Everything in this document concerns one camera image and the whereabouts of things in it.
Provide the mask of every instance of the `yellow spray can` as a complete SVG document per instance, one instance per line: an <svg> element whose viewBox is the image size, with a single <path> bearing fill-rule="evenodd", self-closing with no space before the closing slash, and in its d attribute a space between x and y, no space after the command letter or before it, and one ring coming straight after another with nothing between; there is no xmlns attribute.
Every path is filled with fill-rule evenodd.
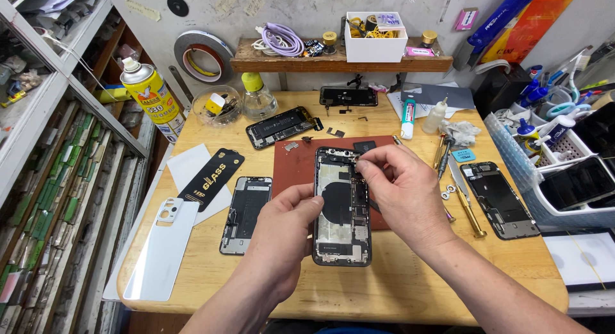
<svg viewBox="0 0 615 334"><path fill-rule="evenodd" d="M119 76L122 84L166 139L171 143L177 142L186 117L177 100L168 92L162 77L147 63L138 63L131 57L122 62L124 71Z"/></svg>

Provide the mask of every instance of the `brown repair mat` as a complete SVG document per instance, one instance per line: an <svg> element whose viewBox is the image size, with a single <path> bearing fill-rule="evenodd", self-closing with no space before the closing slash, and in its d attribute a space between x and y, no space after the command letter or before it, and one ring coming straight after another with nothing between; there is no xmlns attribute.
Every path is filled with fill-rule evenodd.
<svg viewBox="0 0 615 334"><path fill-rule="evenodd" d="M316 158L316 149L319 147L354 149L353 143L366 141L376 142L376 147L394 143L391 136L312 139L310 142L303 141L302 139L298 141L275 142L271 198L277 196L290 186L314 182L314 159ZM296 142L299 144L299 147L286 151L284 147L291 142ZM370 208L370 214L372 216L373 230L390 229L389 225L382 219L382 214L374 208Z"/></svg>

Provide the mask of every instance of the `clear plastic bowl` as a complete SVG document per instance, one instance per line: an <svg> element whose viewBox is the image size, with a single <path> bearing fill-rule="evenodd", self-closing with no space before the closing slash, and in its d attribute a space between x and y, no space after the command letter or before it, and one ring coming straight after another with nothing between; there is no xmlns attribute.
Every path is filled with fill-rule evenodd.
<svg viewBox="0 0 615 334"><path fill-rule="evenodd" d="M205 108L205 103L207 103L207 100L209 100L213 93L224 97L226 100L225 106L227 104L234 104L234 107L228 112L212 116L211 112ZM224 127L237 121L241 116L242 106L241 95L237 90L226 85L211 86L197 94L193 100L194 114L204 125L213 127Z"/></svg>

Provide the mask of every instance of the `white box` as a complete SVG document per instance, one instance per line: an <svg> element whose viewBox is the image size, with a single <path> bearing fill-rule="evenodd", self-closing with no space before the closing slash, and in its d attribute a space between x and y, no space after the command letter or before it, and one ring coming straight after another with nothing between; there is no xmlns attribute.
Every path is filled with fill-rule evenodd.
<svg viewBox="0 0 615 334"><path fill-rule="evenodd" d="M365 21L368 16L380 13L393 14L401 21L397 12L347 12L346 18L351 20L358 17ZM347 63L399 63L408 43L406 30L399 31L398 38L352 38L348 23L344 38Z"/></svg>

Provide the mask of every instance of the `gold lid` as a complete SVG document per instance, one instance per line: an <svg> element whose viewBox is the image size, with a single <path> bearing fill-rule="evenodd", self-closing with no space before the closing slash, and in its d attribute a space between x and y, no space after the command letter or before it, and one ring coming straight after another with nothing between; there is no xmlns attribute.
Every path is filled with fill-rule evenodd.
<svg viewBox="0 0 615 334"><path fill-rule="evenodd" d="M338 40L338 35L333 31L327 31L322 35L323 42L327 46L332 46Z"/></svg>
<svg viewBox="0 0 615 334"><path fill-rule="evenodd" d="M427 31L423 31L423 34L421 36L421 41L429 45L435 42L435 39L437 37L438 37L438 34L435 31L427 30Z"/></svg>

